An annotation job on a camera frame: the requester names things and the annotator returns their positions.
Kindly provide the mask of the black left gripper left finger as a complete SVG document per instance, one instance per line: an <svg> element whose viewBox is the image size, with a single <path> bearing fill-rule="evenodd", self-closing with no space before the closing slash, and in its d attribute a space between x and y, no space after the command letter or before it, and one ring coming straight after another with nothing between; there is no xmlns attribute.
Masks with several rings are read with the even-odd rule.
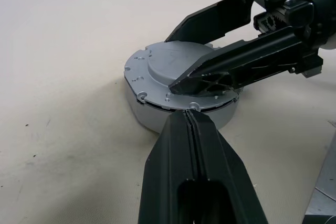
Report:
<svg viewBox="0 0 336 224"><path fill-rule="evenodd" d="M145 162L138 223L203 223L194 142L202 116L185 110L166 119Z"/></svg>

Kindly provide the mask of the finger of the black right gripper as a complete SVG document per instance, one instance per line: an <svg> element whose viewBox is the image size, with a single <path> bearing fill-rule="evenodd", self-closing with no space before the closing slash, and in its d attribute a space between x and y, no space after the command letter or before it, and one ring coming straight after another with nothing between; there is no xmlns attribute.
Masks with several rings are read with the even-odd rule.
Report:
<svg viewBox="0 0 336 224"><path fill-rule="evenodd" d="M251 21L253 0L222 0L185 17L165 42L207 44Z"/></svg>
<svg viewBox="0 0 336 224"><path fill-rule="evenodd" d="M289 70L308 50L294 29L286 27L201 56L169 89L178 95L220 95Z"/></svg>

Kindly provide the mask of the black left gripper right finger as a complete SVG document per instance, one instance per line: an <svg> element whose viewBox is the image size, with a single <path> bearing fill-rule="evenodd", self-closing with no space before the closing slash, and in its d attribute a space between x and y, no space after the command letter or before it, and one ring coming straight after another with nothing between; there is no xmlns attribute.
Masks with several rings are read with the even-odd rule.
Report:
<svg viewBox="0 0 336 224"><path fill-rule="evenodd" d="M267 223L244 163L205 114L189 111L199 187L196 223Z"/></svg>

